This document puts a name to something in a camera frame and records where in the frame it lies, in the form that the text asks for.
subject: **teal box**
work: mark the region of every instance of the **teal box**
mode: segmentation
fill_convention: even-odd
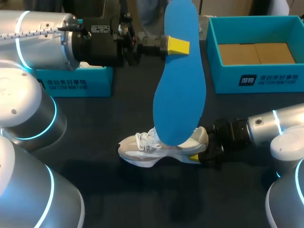
[[[37,70],[36,76],[52,97],[111,96],[111,67],[78,68],[75,71]]]
[[[207,56],[218,94],[304,91],[304,24],[298,16],[210,18]],[[219,44],[287,43],[295,64],[223,65]]]

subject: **yellow block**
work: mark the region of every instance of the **yellow block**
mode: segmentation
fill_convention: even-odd
[[[168,38],[168,55],[188,55],[190,42],[176,39],[171,36]]]
[[[189,156],[189,160],[194,161],[194,162],[199,162],[199,154]]]

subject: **blue insole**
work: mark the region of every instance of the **blue insole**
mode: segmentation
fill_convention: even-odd
[[[165,35],[190,42],[189,55],[169,55],[155,92],[153,119],[160,140],[185,142],[202,115],[206,83],[200,58],[199,19],[191,0],[172,0],[165,11]]]

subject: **black table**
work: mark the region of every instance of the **black table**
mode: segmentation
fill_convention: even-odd
[[[304,100],[300,93],[216,95],[204,42],[201,53],[207,84],[202,126]],[[153,95],[163,67],[145,57],[138,67],[117,69],[111,98],[57,98],[67,116],[66,134],[34,156],[80,190],[84,228],[269,227],[265,197],[275,173],[268,149],[233,153],[221,170],[173,158],[145,169],[118,156],[122,139],[153,127]]]

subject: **shoelace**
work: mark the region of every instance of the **shoelace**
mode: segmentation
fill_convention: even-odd
[[[136,133],[135,135],[136,138],[136,143],[137,143],[137,147],[140,151],[147,151],[147,147],[151,147],[154,149],[161,149],[162,146],[160,146],[157,143],[153,144],[153,140],[154,140],[154,132],[153,129],[151,129],[150,131],[148,131],[148,133],[143,132],[143,133]]]

